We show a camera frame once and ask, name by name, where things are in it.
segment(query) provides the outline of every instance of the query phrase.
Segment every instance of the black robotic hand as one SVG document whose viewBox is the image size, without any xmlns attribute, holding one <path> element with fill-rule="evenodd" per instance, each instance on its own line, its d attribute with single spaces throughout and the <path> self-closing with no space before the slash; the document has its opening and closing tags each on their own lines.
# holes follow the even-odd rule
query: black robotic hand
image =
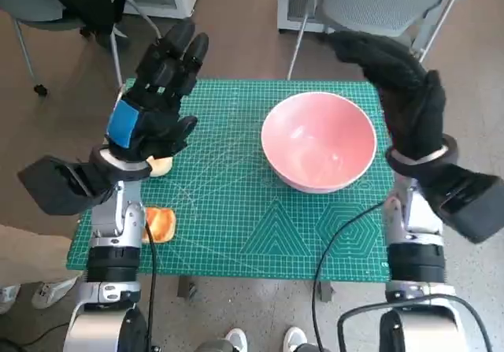
<svg viewBox="0 0 504 352">
<path fill-rule="evenodd" d="M 385 37 L 340 31 L 329 43 L 340 61 L 361 66 L 378 91 L 400 154 L 416 161 L 442 147 L 445 94 L 437 71 L 426 72 L 405 46 Z"/>
<path fill-rule="evenodd" d="M 393 147 L 385 154 L 400 175 L 420 184 L 432 210 L 473 243 L 504 226 L 504 182 L 456 165 L 458 147 L 443 134 L 445 94 L 437 71 L 426 72 L 399 43 L 360 32 L 341 31 L 329 39 L 340 61 L 356 63 L 375 86 Z M 421 158 L 441 149 L 442 154 Z M 398 160 L 393 151 L 413 162 Z"/>
<path fill-rule="evenodd" d="M 18 173 L 40 209 L 81 213 L 106 201 L 118 181 L 147 178 L 148 157 L 172 157 L 186 147 L 197 119 L 180 119 L 180 101 L 195 86 L 209 45 L 204 33 L 191 42 L 194 32 L 193 22 L 182 20 L 149 46 L 135 84 L 120 93 L 110 116 L 108 146 L 94 148 L 86 162 L 45 156 Z"/>
<path fill-rule="evenodd" d="M 195 86 L 209 45 L 204 33 L 191 42 L 194 32 L 194 23 L 182 20 L 147 49 L 134 86 L 118 99 L 109 119 L 106 138 L 115 157 L 145 161 L 171 157 L 186 147 L 198 120 L 180 119 L 180 101 Z"/>
</svg>

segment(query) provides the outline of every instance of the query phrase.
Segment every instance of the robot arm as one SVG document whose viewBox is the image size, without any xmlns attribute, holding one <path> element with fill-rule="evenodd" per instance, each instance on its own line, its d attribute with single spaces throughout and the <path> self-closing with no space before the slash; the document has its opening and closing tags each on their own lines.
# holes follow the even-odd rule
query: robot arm
<svg viewBox="0 0 504 352">
<path fill-rule="evenodd" d="M 446 284 L 443 224 L 473 243 L 494 235 L 504 226 L 499 205 L 504 183 L 456 165 L 457 143 L 443 134 L 446 100 L 437 72 L 426 72 L 391 39 L 344 31 L 333 34 L 331 44 L 341 61 L 360 65 L 376 88 L 391 135 L 386 158 L 395 171 L 395 185 L 384 204 L 391 273 L 387 301 L 454 295 Z M 466 348 L 458 312 L 445 298 L 394 308 L 382 316 L 380 352 Z"/>
<path fill-rule="evenodd" d="M 135 84 L 117 97 L 106 132 L 108 144 L 94 148 L 88 162 L 44 157 L 19 173 L 48 214 L 92 208 L 87 270 L 64 351 L 157 350 L 150 345 L 149 325 L 136 305 L 146 227 L 140 185 L 151 171 L 146 159 L 179 153 L 197 123 L 193 116 L 180 119 L 180 101 L 195 86 L 209 45 L 203 33 L 191 42 L 194 32 L 195 25 L 186 19 L 148 47 Z"/>
</svg>

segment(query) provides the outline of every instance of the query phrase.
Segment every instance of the chair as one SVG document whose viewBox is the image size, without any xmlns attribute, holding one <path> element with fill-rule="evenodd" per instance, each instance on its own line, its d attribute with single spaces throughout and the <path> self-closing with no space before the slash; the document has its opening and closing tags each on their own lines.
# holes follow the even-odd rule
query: chair
<svg viewBox="0 0 504 352">
<path fill-rule="evenodd" d="M 133 0 L 125 0 L 130 3 L 147 23 L 154 29 L 156 36 L 160 39 L 161 33 L 152 20 L 136 5 Z M 58 0 L 0 0 L 0 9 L 5 10 L 12 18 L 13 26 L 23 52 L 26 66 L 35 86 L 33 90 L 42 97 L 47 96 L 47 89 L 40 83 L 35 74 L 30 60 L 30 55 L 24 43 L 23 33 L 20 24 L 25 24 L 32 28 L 47 31 L 68 31 L 80 28 L 80 33 L 84 37 L 88 36 L 83 22 L 76 17 L 68 17 L 64 14 L 65 7 Z M 110 34 L 110 45 L 112 47 L 113 63 L 116 72 L 118 87 L 123 84 L 120 73 L 119 55 L 117 53 L 117 41 L 115 33 Z"/>
<path fill-rule="evenodd" d="M 287 79 L 292 76 L 309 17 L 324 24 L 324 30 L 392 37 L 423 61 L 453 4 L 454 0 L 307 0 Z"/>
</svg>

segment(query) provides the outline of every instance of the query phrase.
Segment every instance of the grid pattern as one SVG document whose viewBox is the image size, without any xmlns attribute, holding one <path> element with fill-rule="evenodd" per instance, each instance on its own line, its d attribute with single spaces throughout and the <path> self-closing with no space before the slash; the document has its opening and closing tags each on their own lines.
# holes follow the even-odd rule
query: grid pattern
<svg viewBox="0 0 504 352">
<path fill-rule="evenodd" d="M 368 172 L 329 195 L 308 195 L 286 186 L 261 149 L 261 126 L 269 110 L 305 91 L 351 99 L 376 128 L 378 151 Z M 384 199 L 392 185 L 384 159 L 387 133 L 376 92 L 368 83 L 199 80 L 182 114 L 199 118 L 189 147 L 175 157 L 167 176 L 142 187 L 146 206 L 171 207 L 177 216 L 174 239 L 157 245 L 161 274 L 312 279 L 334 232 Z M 89 212 L 81 217 L 69 252 L 70 269 L 85 269 L 90 221 Z M 386 281 L 381 224 L 375 211 L 343 233 L 322 278 Z M 141 270 L 151 268 L 145 246 Z"/>
</svg>

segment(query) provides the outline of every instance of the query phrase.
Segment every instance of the concrete floor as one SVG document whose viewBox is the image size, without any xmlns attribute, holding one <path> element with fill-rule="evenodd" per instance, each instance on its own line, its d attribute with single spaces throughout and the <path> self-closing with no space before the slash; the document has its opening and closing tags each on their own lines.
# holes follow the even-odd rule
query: concrete floor
<svg viewBox="0 0 504 352">
<path fill-rule="evenodd" d="M 438 69 L 447 90 L 446 132 L 457 138 L 461 163 L 481 172 L 504 176 L 504 0 L 459 2 L 447 18 L 427 66 Z M 198 0 L 195 21 L 209 33 L 211 48 L 201 76 L 222 78 L 283 78 L 295 43 L 294 34 L 276 31 L 276 0 Z M 162 31 L 171 24 L 156 20 Z M 0 15 L 0 182 L 3 201 L 0 222 L 43 234 L 71 236 L 75 217 L 42 214 L 21 188 L 16 172 L 43 154 L 85 158 L 101 141 L 114 101 L 110 57 L 76 31 L 51 33 L 25 28 L 35 68 L 51 96 L 44 101 L 32 92 L 9 18 Z M 131 76 L 151 34 L 136 17 L 126 17 L 124 31 L 133 46 L 121 56 L 125 76 Z M 295 78 L 361 79 L 359 70 L 334 59 L 331 51 L 308 35 Z M 486 322 L 495 350 L 504 350 L 504 232 L 472 246 L 448 229 L 448 277 Z M 148 277 L 142 278 L 145 290 Z M 319 305 L 322 337 L 336 351 L 335 323 L 342 311 L 384 299 L 383 285 L 335 283 L 331 304 Z M 12 311 L 0 317 L 0 336 L 25 341 L 67 321 L 75 291 L 46 311 L 30 308 L 33 285 L 22 289 Z M 200 278 L 192 303 L 175 296 L 176 279 L 162 277 L 157 285 L 154 341 L 164 350 L 191 351 L 204 340 L 243 328 L 249 351 L 280 350 L 283 333 L 296 324 L 314 341 L 310 322 L 310 283 L 282 280 Z M 145 298 L 141 306 L 145 309 Z M 377 350 L 379 314 L 351 321 L 346 333 L 349 350 Z M 472 350 L 482 350 L 480 336 L 463 316 Z M 56 331 L 33 351 L 60 350 L 64 332 Z"/>
</svg>

